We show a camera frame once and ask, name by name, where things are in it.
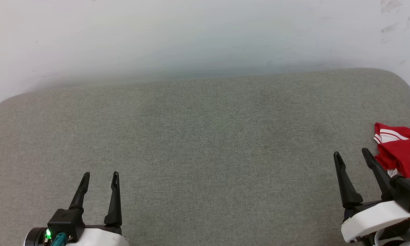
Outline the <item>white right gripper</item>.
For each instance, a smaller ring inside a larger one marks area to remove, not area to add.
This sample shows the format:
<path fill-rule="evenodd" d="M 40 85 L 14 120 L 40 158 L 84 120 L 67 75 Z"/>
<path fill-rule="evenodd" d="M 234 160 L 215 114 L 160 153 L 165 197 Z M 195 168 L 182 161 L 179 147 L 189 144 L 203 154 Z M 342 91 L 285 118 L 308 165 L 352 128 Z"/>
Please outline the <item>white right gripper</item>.
<path fill-rule="evenodd" d="M 381 190 L 381 200 L 392 200 L 395 189 L 390 184 L 391 177 L 380 163 L 377 162 L 369 149 L 362 148 L 361 152 Z M 350 209 L 354 206 L 361 205 L 363 198 L 356 192 L 349 179 L 346 172 L 346 165 L 340 153 L 338 151 L 334 152 L 333 158 L 343 208 Z M 357 237 L 378 232 L 381 229 L 385 229 L 406 219 L 410 219 L 410 212 L 397 204 L 397 202 L 381 202 L 345 220 L 341 226 L 341 233 L 345 242 L 350 243 L 351 241 L 356 241 Z"/>

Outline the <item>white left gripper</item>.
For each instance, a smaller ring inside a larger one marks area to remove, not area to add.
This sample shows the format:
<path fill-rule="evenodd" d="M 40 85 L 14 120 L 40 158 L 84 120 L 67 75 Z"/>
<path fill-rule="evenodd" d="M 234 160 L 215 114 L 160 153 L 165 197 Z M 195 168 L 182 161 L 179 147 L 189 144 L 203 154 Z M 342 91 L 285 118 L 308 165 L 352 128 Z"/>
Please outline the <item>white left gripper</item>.
<path fill-rule="evenodd" d="M 69 209 L 83 210 L 84 197 L 88 191 L 90 172 L 84 173 Z M 105 216 L 105 226 L 122 226 L 122 206 L 120 179 L 117 171 L 113 172 L 111 181 L 111 199 L 108 214 Z M 55 246 L 55 238 L 62 236 L 63 241 L 57 246 L 128 246 L 126 239 L 119 234 L 119 227 L 85 225 L 48 225 L 44 228 L 31 229 L 24 240 L 25 246 Z"/>

